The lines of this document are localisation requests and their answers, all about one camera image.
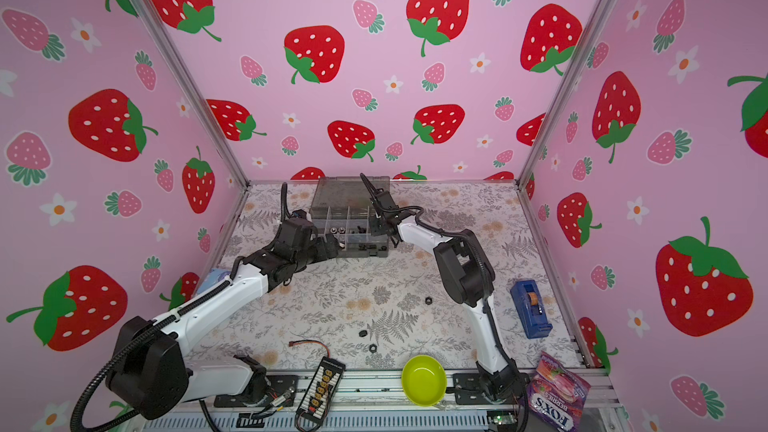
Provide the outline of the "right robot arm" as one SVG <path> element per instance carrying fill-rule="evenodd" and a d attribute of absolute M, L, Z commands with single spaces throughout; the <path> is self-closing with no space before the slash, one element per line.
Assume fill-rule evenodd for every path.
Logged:
<path fill-rule="evenodd" d="M 385 235 L 393 246 L 407 243 L 430 253 L 446 293 L 466 312 L 477 351 L 480 392 L 491 403 L 514 400 L 523 405 L 530 378 L 504 349 L 494 317 L 495 271 L 477 236 L 469 229 L 433 226 L 422 219 L 422 207 L 401 207 L 365 174 L 360 179 L 375 211 L 372 233 Z"/>

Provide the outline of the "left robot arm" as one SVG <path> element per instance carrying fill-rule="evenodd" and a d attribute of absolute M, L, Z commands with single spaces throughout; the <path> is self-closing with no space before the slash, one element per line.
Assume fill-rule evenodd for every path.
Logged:
<path fill-rule="evenodd" d="M 343 248 L 334 235 L 320 234 L 305 211 L 282 207 L 280 212 L 281 224 L 272 241 L 237 257 L 230 273 L 214 286 L 152 320 L 135 317 L 123 325 L 113 356 L 73 408 L 71 430 L 85 430 L 85 410 L 100 385 L 129 407 L 124 415 L 98 425 L 100 431 L 135 416 L 157 419 L 180 403 L 248 389 L 257 372 L 255 361 L 240 357 L 197 367 L 188 361 L 189 352 L 235 312 L 309 265 L 336 258 Z"/>

